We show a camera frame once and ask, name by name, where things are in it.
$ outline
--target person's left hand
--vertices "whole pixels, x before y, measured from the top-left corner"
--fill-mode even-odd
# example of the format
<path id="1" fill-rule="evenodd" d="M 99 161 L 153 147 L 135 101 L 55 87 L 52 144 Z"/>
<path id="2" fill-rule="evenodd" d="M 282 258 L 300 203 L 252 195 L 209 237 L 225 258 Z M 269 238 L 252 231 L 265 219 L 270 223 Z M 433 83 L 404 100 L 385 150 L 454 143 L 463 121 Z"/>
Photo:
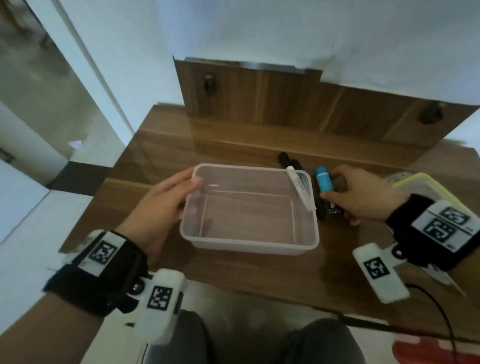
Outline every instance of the person's left hand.
<path id="1" fill-rule="evenodd" d="M 202 179 L 192 178 L 192 172 L 193 167 L 153 186 L 115 229 L 134 242 L 146 254 L 149 262 L 158 258 L 168 232 L 181 218 L 181 203 L 200 186 Z"/>

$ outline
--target red object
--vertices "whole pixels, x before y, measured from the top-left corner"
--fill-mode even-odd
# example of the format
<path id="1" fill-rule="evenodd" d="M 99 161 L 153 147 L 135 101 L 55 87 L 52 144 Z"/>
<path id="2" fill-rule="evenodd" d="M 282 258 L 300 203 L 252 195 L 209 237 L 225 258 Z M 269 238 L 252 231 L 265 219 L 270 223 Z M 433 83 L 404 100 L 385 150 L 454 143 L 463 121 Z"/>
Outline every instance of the red object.
<path id="1" fill-rule="evenodd" d="M 453 353 L 442 349 L 437 339 L 421 338 L 418 344 L 395 341 L 392 352 L 400 364 L 455 364 Z M 459 352 L 458 364 L 480 364 L 480 356 Z"/>

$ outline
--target person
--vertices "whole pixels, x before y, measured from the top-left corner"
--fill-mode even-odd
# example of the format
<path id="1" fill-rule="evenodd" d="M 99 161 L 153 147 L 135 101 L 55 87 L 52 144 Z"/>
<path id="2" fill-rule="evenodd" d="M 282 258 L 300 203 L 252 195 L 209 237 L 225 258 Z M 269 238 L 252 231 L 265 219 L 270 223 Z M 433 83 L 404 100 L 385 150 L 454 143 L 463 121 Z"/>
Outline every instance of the person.
<path id="1" fill-rule="evenodd" d="M 192 178 L 192 171 L 192 168 L 184 170 L 152 187 L 116 229 L 143 251 L 149 263 L 155 262 L 161 254 L 168 232 L 182 215 L 182 202 L 201 184 L 200 178 Z M 321 197 L 344 208 L 352 225 L 358 225 L 362 219 L 395 225 L 394 217 L 398 219 L 408 205 L 412 205 L 409 203 L 412 197 L 407 193 L 394 189 L 365 170 L 341 165 L 330 175 L 332 179 L 342 180 L 339 192 L 323 192 Z M 470 287 L 478 286 L 478 275 L 472 273 L 472 266 L 478 262 L 477 255 L 475 251 L 465 258 L 449 271 L 450 276 Z M 102 322 L 102 317 L 87 313 L 49 292 L 0 337 L 1 361 L 4 364 L 80 363 Z M 201 318 L 195 313 L 181 311 L 170 344 L 154 347 L 147 361 L 204 364 L 214 363 L 216 358 Z M 365 361 L 348 328 L 339 321 L 326 319 L 293 333 L 276 362 Z"/>

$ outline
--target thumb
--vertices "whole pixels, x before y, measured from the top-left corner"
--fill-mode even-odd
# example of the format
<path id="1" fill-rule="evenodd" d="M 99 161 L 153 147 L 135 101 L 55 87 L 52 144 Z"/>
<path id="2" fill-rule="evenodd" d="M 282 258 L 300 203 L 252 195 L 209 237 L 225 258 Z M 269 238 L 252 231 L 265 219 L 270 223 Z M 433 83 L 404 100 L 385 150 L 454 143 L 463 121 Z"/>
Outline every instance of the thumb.
<path id="1" fill-rule="evenodd" d="M 335 192 L 335 191 L 323 191 L 320 194 L 320 197 L 324 200 L 327 200 L 331 204 L 342 206 L 345 202 L 346 196 L 345 193 Z"/>
<path id="2" fill-rule="evenodd" d="M 177 184 L 175 187 L 168 191 L 170 197 L 175 201 L 176 204 L 179 204 L 183 201 L 188 194 L 195 191 L 200 183 L 202 182 L 201 177 L 193 177 L 191 180 L 182 181 Z"/>

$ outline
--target gray pants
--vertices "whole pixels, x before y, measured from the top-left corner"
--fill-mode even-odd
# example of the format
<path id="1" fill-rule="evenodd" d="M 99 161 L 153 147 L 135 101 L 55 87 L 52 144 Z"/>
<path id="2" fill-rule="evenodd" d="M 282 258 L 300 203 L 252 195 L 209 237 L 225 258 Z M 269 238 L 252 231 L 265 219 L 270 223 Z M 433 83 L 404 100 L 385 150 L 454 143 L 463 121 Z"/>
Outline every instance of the gray pants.
<path id="1" fill-rule="evenodd" d="M 167 346 L 150 348 L 145 364 L 217 364 L 212 340 L 195 312 L 181 311 Z M 275 364 L 365 364 L 348 327 L 325 318 L 289 334 Z"/>

